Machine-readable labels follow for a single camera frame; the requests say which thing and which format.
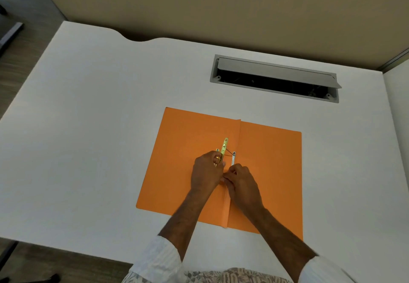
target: hand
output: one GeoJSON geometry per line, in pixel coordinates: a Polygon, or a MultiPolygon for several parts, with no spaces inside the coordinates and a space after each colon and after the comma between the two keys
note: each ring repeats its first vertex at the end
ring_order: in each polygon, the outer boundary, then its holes
{"type": "Polygon", "coordinates": [[[248,167],[235,164],[223,174],[223,177],[229,189],[230,198],[244,215],[253,222],[255,217],[263,212],[264,206],[258,185],[248,167]]]}
{"type": "Polygon", "coordinates": [[[217,167],[214,165],[219,161],[219,157],[220,152],[211,151],[196,158],[193,165],[190,190],[206,200],[223,179],[223,167],[226,163],[222,162],[217,167]]]}

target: right hand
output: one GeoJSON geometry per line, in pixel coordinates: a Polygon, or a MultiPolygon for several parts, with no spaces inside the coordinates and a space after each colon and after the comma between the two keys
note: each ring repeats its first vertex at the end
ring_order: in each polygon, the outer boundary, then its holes
{"type": "Polygon", "coordinates": [[[247,216],[250,221],[260,214],[263,209],[258,185],[251,175],[248,167],[241,164],[234,164],[229,170],[223,173],[230,198],[238,208],[247,216]]]}

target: forearm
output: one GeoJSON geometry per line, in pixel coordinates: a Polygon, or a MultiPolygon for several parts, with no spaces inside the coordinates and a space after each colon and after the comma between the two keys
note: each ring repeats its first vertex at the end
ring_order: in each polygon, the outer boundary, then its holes
{"type": "Polygon", "coordinates": [[[168,239],[183,260],[199,215],[209,196],[190,191],[183,203],[162,228],[159,236],[168,239]]]}
{"type": "Polygon", "coordinates": [[[294,282],[298,282],[305,264],[317,254],[290,230],[263,209],[250,219],[273,250],[294,282]]]}

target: left hand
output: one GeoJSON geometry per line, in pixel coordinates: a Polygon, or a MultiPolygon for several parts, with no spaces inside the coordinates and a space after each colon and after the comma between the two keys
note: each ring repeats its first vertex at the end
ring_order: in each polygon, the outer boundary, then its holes
{"type": "Polygon", "coordinates": [[[223,179],[223,167],[226,165],[225,162],[218,164],[217,167],[214,165],[219,161],[219,156],[220,152],[211,151],[196,158],[190,182],[191,192],[205,198],[211,195],[223,179]]]}

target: beige cubicle partition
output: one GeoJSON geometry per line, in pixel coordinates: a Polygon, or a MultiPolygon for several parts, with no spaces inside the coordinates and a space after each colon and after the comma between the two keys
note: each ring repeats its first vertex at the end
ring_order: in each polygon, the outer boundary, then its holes
{"type": "Polygon", "coordinates": [[[409,47],[409,0],[53,0],[70,21],[378,69],[409,47]]]}

